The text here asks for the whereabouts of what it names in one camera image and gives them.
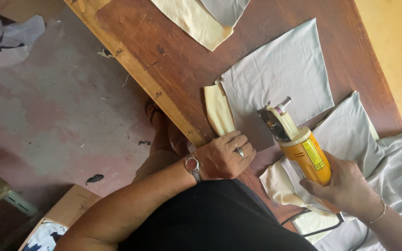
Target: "wooden table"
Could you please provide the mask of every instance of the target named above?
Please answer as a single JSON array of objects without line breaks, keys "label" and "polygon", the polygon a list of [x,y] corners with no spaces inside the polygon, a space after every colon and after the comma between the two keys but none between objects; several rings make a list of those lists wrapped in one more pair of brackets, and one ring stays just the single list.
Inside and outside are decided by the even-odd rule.
[{"label": "wooden table", "polygon": [[[202,87],[241,58],[290,29],[317,18],[335,104],[354,90],[380,137],[402,131],[402,120],[353,0],[251,0],[234,33],[211,52],[170,21],[149,0],[64,0],[195,146],[215,138]],[[314,127],[331,110],[305,124]],[[257,159],[240,177],[279,220],[299,211],[271,202],[258,179]]]}]

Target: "yellow cutting machine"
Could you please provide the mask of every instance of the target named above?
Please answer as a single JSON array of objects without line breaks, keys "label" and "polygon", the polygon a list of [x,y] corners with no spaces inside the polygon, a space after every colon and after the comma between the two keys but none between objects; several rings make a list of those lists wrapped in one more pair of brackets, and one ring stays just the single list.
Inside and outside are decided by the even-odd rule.
[{"label": "yellow cutting machine", "polygon": [[[298,163],[305,178],[326,186],[332,175],[330,164],[310,129],[306,126],[296,127],[289,114],[285,112],[285,106],[292,101],[287,97],[274,108],[268,103],[257,113],[271,130],[286,157]],[[332,213],[340,212],[326,200],[317,199],[317,201]]]}]

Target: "thin bracelet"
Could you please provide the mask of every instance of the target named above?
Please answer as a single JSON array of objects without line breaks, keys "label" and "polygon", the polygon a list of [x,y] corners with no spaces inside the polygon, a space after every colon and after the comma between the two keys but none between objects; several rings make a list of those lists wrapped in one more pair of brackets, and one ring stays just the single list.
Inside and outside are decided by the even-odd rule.
[{"label": "thin bracelet", "polygon": [[385,209],[387,208],[387,206],[385,205],[383,199],[381,199],[381,201],[382,201],[382,203],[383,203],[383,205],[384,205],[384,210],[383,210],[382,214],[381,214],[378,218],[376,218],[376,219],[374,219],[374,220],[372,220],[372,221],[369,221],[369,222],[364,222],[364,221],[363,221],[362,223],[372,224],[373,222],[379,220],[379,219],[385,214]]}]

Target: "hand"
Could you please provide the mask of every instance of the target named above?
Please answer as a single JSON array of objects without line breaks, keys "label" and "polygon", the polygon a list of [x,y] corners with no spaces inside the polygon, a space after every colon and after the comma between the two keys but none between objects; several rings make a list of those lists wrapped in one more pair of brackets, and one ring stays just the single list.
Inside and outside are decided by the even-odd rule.
[{"label": "hand", "polygon": [[381,198],[370,187],[355,162],[342,160],[324,151],[332,168],[330,184],[323,187],[303,179],[302,185],[311,195],[325,199],[362,222],[372,221],[384,210]]},{"label": "hand", "polygon": [[[234,152],[236,149],[234,143],[241,148],[244,158]],[[255,154],[255,148],[240,131],[233,131],[214,139],[192,153],[200,163],[202,180],[234,179],[249,166]]]}]

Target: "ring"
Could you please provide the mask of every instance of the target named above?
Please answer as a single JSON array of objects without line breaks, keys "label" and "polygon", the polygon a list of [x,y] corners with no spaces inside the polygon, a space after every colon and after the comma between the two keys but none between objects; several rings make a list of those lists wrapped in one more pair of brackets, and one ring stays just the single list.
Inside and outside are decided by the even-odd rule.
[{"label": "ring", "polygon": [[237,149],[235,149],[234,152],[240,154],[241,158],[244,159],[243,150],[241,150],[240,147],[237,147]]},{"label": "ring", "polygon": [[238,146],[237,146],[237,144],[235,144],[235,142],[233,142],[232,140],[231,140],[231,142],[235,145],[235,148],[237,148],[238,149]]}]

